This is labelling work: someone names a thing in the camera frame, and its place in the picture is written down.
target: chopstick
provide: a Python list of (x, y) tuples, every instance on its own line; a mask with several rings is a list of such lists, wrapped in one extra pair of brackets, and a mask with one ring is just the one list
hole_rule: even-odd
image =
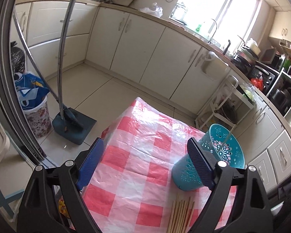
[(167, 233), (184, 233), (192, 219), (195, 202), (192, 203), (192, 197), (189, 201), (179, 201), (179, 194), (172, 203), (172, 209), (167, 228)]

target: baseboard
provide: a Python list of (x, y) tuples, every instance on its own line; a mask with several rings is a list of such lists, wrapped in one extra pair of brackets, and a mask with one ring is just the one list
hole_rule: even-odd
[[(73, 67), (75, 67), (75, 66), (77, 66), (77, 65), (83, 64), (83, 63), (84, 63), (84, 60), (81, 60), (81, 61), (78, 61), (78, 62), (72, 64), (72, 65), (66, 66), (65, 68), (63, 68), (63, 72), (64, 72), (64, 71), (67, 71), (67, 70), (69, 70), (69, 69), (71, 69), (71, 68), (73, 68)], [(50, 74), (49, 76), (46, 76), (46, 77), (45, 77), (45, 80), (48, 81), (48, 80), (50, 80), (50, 79), (52, 79), (52, 78), (54, 78), (54, 77), (56, 77), (56, 76), (57, 76), (57, 72), (52, 73), (52, 74)]]
[(151, 96), (155, 97), (156, 99), (158, 99), (158, 100), (160, 100), (160, 101), (162, 101), (162, 102), (174, 107), (175, 109), (177, 109), (177, 111), (176, 110), (175, 111), (178, 114), (180, 114), (180, 115), (182, 115), (182, 116), (184, 116), (186, 118), (193, 119), (193, 120), (196, 118), (196, 114), (194, 114), (191, 111), (183, 108), (182, 106), (178, 105), (177, 103), (172, 102), (171, 100), (165, 98), (164, 96), (162, 96), (162, 95), (160, 95), (160, 94), (158, 94), (158, 93), (146, 88), (145, 86), (142, 86), (142, 85), (140, 85), (140, 84), (138, 84), (138, 83), (136, 83), (134, 81), (131, 81), (131, 80), (127, 79), (126, 77), (124, 77), (124, 76), (122, 76), (122, 75), (120, 75), (120, 74), (118, 74), (118, 73), (116, 73), (114, 71), (111, 71), (111, 70), (109, 70), (109, 69), (107, 69), (105, 67), (97, 65), (97, 64), (95, 64), (95, 63), (93, 63), (93, 62), (91, 62), (89, 60), (84, 60), (84, 63), (87, 64), (87, 65), (90, 65), (90, 66), (96, 68), (97, 70), (100, 70), (100, 71), (102, 71), (102, 72), (104, 72), (106, 74), (109, 74), (109, 75), (111, 75), (111, 76), (113, 76), (113, 77), (115, 77), (115, 78), (117, 78), (117, 79), (119, 79), (119, 80), (121, 80), (121, 81), (123, 81), (123, 82), (125, 82), (125, 83), (127, 83), (127, 84), (129, 84), (129, 85), (131, 85), (131, 86), (143, 91), (143, 92), (145, 92), (146, 94), (151, 95)]

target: plastic table cover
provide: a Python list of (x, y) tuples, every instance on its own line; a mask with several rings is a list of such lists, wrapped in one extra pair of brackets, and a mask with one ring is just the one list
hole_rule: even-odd
[[(190, 227), (201, 213), (210, 191), (184, 192), (171, 170), (186, 153), (189, 138), (204, 133), (160, 113), (137, 98), (103, 133), (105, 152), (83, 199), (104, 233), (167, 232), (172, 202), (195, 201)], [(217, 228), (224, 226), (235, 198), (231, 187)]]

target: metal pole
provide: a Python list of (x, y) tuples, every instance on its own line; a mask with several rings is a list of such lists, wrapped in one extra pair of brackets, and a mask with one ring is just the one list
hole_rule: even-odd
[(50, 87), (50, 85), (47, 83), (47, 81), (45, 80), (45, 78), (43, 77), (42, 73), (40, 72), (38, 66), (36, 65), (36, 61), (34, 60), (33, 56), (31, 55), (31, 52), (29, 50), (29, 47), (25, 41), (24, 35), (22, 33), (22, 30), (20, 28), (17, 16), (16, 16), (16, 11), (15, 9), (13, 10), (13, 20), (14, 20), (14, 24), (16, 26), (16, 31), (18, 33), (18, 36), (20, 38), (20, 41), (25, 49), (25, 52), (33, 66), (33, 68), (36, 70), (37, 74), (39, 75), (39, 77), (42, 79), (42, 81), (44, 82), (45, 86), (50, 90), (50, 93), (54, 96), (55, 100), (59, 103), (59, 99), (58, 96), (56, 95), (56, 93), (54, 92), (54, 90)]
[(64, 19), (63, 29), (61, 31), (61, 40), (59, 43), (58, 53), (58, 71), (57, 71), (57, 85), (58, 85), (58, 98), (59, 98), (59, 110), (61, 119), (64, 120), (64, 108), (63, 108), (63, 89), (62, 89), (62, 75), (63, 75), (63, 61), (64, 61), (64, 49), (67, 37), (67, 31), (69, 26), (70, 17), (76, 0), (70, 0), (66, 16)]

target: cabinet handle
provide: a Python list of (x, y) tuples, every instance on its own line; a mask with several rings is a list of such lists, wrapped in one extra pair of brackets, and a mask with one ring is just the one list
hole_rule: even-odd
[(128, 27), (130, 26), (131, 23), (132, 23), (132, 20), (130, 19), (126, 25), (125, 33), (128, 31)]
[(192, 58), (194, 57), (195, 52), (196, 52), (196, 50), (194, 50), (194, 51), (192, 52), (192, 54), (191, 54), (191, 56), (190, 56), (190, 58), (189, 58), (188, 63), (189, 63), (189, 62), (192, 60)]
[(285, 161), (285, 166), (287, 165), (287, 160), (286, 160), (286, 158), (285, 158), (285, 154), (283, 153), (283, 151), (282, 151), (282, 148), (280, 147), (280, 155), (282, 156), (282, 158), (284, 159), (284, 161)]
[(258, 124), (258, 120), (259, 118), (263, 115), (263, 117), (260, 119), (260, 122), (262, 121), (262, 119), (265, 117), (266, 112), (263, 112), (261, 115), (259, 115), (259, 117), (257, 118), (257, 120), (255, 121), (255, 124)]
[(119, 31), (121, 30), (121, 27), (122, 27), (122, 24), (124, 23), (124, 20), (125, 20), (125, 18), (122, 18), (122, 21), (120, 22), (120, 25), (119, 25)]
[(259, 166), (259, 168), (258, 168), (258, 173), (261, 177), (262, 183), (264, 183), (264, 179), (263, 179), (262, 172), (261, 172), (261, 166)]
[(255, 115), (256, 115), (258, 112), (260, 112), (261, 110), (262, 110), (262, 107), (260, 107), (259, 110), (257, 110), (257, 111), (255, 112), (255, 114), (253, 115), (252, 119), (255, 118)]
[[(73, 20), (73, 19), (70, 19), (70, 20), (69, 20), (69, 22), (71, 22), (72, 20)], [(64, 20), (60, 20), (60, 22), (61, 22), (61, 23), (63, 23), (63, 22), (64, 22)]]
[(197, 67), (198, 63), (205, 57), (205, 54), (202, 54), (195, 63), (195, 67)]
[[(67, 53), (65, 52), (65, 54), (63, 55), (63, 56), (66, 56), (67, 55)], [(57, 58), (58, 59), (58, 56), (56, 56), (55, 58)]]
[(24, 17), (24, 22), (23, 22), (23, 27), (21, 29), (22, 32), (24, 32), (24, 29), (25, 29), (25, 22), (26, 22), (26, 17), (27, 17), (26, 11), (24, 12), (23, 17)]

